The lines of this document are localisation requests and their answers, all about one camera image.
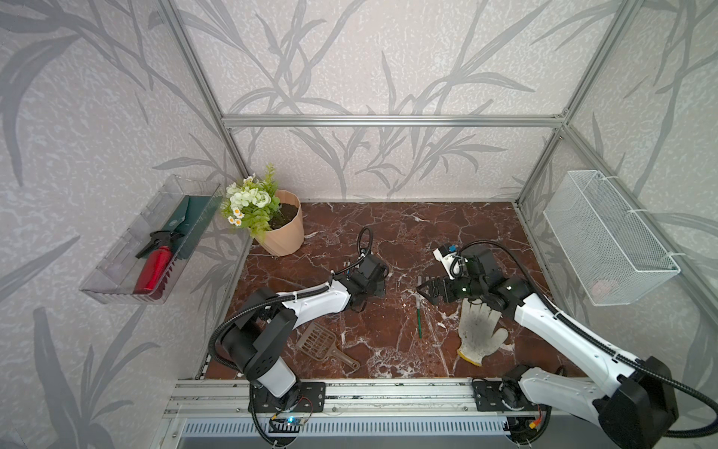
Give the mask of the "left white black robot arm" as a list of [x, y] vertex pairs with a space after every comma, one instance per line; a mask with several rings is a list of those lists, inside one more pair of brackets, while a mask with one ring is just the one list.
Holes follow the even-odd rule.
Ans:
[[322, 284], [282, 293], [263, 287], [216, 327], [209, 337], [209, 355], [277, 400], [296, 395], [300, 382], [282, 359], [292, 332], [325, 315], [359, 311], [369, 299], [382, 297], [388, 271], [374, 254], [362, 254]]

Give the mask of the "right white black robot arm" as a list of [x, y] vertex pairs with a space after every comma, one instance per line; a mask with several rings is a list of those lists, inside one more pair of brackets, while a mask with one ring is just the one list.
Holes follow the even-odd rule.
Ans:
[[662, 438], [697, 439], [716, 434], [712, 422], [693, 430], [674, 430], [682, 392], [712, 410], [717, 403], [673, 379], [655, 357], [645, 360], [604, 340], [560, 310], [542, 294], [523, 264], [519, 277], [504, 275], [492, 251], [506, 252], [497, 241], [445, 244], [433, 255], [446, 273], [428, 279], [418, 293], [433, 304], [478, 299], [482, 305], [529, 329], [567, 357], [585, 375], [572, 379], [539, 368], [516, 368], [510, 394], [557, 408], [601, 428], [620, 448], [652, 448]]

